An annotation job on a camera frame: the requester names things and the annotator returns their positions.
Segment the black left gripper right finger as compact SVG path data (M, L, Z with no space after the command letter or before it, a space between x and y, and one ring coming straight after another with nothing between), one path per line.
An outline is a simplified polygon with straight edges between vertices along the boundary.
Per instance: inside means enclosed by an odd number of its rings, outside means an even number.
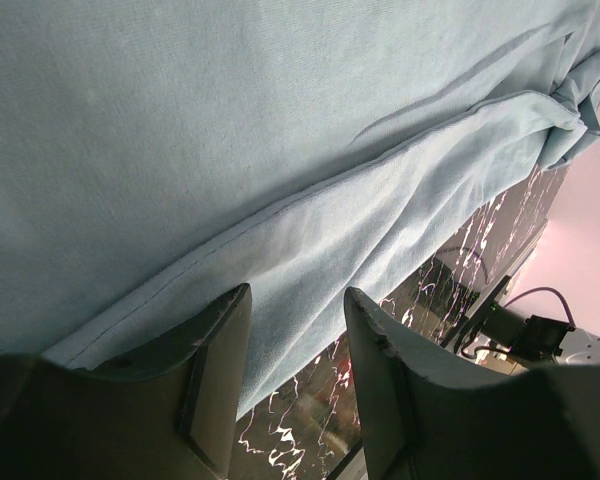
M600 479L600 365L508 376L394 320L362 290L344 311L372 479Z

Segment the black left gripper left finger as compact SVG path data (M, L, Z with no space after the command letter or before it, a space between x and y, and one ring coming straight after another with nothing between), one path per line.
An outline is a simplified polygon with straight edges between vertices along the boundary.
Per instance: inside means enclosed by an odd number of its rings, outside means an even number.
M242 284L98 367L0 355L0 479L224 479L251 316Z

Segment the light blue t shirt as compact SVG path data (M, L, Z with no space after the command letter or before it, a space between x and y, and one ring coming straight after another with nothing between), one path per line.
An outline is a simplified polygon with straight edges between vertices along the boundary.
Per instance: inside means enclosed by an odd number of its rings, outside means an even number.
M0 354L94 368L247 283L246 412L599 100L600 1L0 1Z

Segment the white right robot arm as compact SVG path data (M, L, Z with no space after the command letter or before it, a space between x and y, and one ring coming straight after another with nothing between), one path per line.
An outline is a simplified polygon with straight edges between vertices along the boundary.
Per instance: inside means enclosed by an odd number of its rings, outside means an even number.
M536 287L506 304L497 301L512 277L505 275L485 293L477 295L469 310L445 334L440 346L476 363L491 353L530 368L536 364L600 365L600 336L579 328L562 293L553 287ZM521 316L509 307L534 293L549 292L560 302L564 321L531 315Z

